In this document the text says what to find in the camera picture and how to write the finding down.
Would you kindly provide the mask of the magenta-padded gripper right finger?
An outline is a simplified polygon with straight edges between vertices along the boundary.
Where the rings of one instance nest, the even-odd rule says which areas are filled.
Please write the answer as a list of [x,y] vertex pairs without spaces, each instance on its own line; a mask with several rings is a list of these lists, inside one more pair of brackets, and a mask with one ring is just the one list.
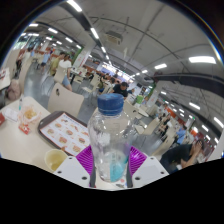
[[167,175],[168,172],[156,157],[131,148],[126,174],[128,188],[140,188]]

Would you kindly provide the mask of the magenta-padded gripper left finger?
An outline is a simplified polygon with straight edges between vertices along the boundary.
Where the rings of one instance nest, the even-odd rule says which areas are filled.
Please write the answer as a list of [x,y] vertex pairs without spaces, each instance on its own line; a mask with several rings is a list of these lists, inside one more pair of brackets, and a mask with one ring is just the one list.
[[77,156],[68,156],[54,171],[54,174],[84,188],[94,188],[96,172],[91,147]]

